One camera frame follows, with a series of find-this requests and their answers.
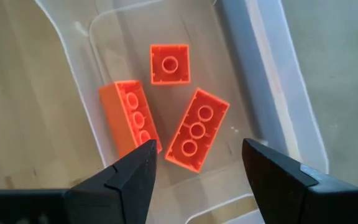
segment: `lego brick tube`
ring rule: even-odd
[[[150,75],[153,85],[190,83],[188,45],[151,45]]]
[[[165,159],[199,173],[228,109],[229,103],[198,88]]]
[[[156,139],[157,151],[162,150],[140,81],[103,86],[99,89],[99,96],[119,158],[149,139]]]

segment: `plastic container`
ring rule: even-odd
[[[185,223],[249,194],[240,156],[243,138],[264,139],[328,172],[279,0],[36,2],[62,41],[105,166],[118,155],[98,88],[142,81],[163,146],[147,223]],[[151,85],[151,44],[189,45],[191,83]],[[197,87],[231,105],[199,174],[163,158]]]

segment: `wooden floor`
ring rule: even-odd
[[[0,0],[0,189],[67,187],[101,168],[51,23],[33,0]]]

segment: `orange lego brick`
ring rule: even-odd
[[[103,86],[99,96],[119,158],[149,139],[162,150],[146,96],[140,81],[122,81]]]
[[[190,83],[188,45],[151,45],[150,74],[153,85]]]
[[[165,159],[199,173],[229,106],[197,88]]]

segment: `clear plastic bin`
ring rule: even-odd
[[[278,73],[274,46],[270,46],[271,52],[267,51],[271,44],[267,35],[275,33],[265,32],[268,27],[252,30],[255,22],[261,22],[263,27],[264,21],[256,0],[36,1],[62,41],[105,166],[117,159],[98,96],[98,88],[105,84],[142,81],[163,147],[172,140],[196,87],[231,104],[200,174],[167,162],[163,149],[158,157],[148,223],[185,223],[196,213],[250,193],[241,161],[243,138],[264,139],[295,159],[328,171],[304,85],[294,86],[294,91],[297,100],[304,102],[300,111],[305,106],[308,114],[294,114],[287,103],[291,100],[288,92],[281,89],[282,81],[292,74]],[[273,2],[276,9],[269,10],[282,10],[280,1]],[[237,43],[241,36],[236,36],[233,18],[225,15],[233,7],[225,4],[232,3],[241,6],[234,7],[244,12],[240,19],[248,18],[242,29],[248,32],[245,38],[254,38],[253,41],[244,39],[241,45]],[[222,30],[220,24],[230,29]],[[288,43],[279,44],[289,44],[291,48],[289,34],[287,39]],[[191,84],[152,86],[150,44],[188,44]],[[267,46],[258,52],[261,44]],[[249,48],[245,55],[239,52],[243,48]],[[248,60],[250,53],[254,58]],[[292,53],[287,55],[287,65],[297,65]],[[294,75],[292,79],[302,82],[299,71]],[[308,136],[297,133],[300,122]],[[314,149],[307,143],[310,139],[318,140],[311,145]]]

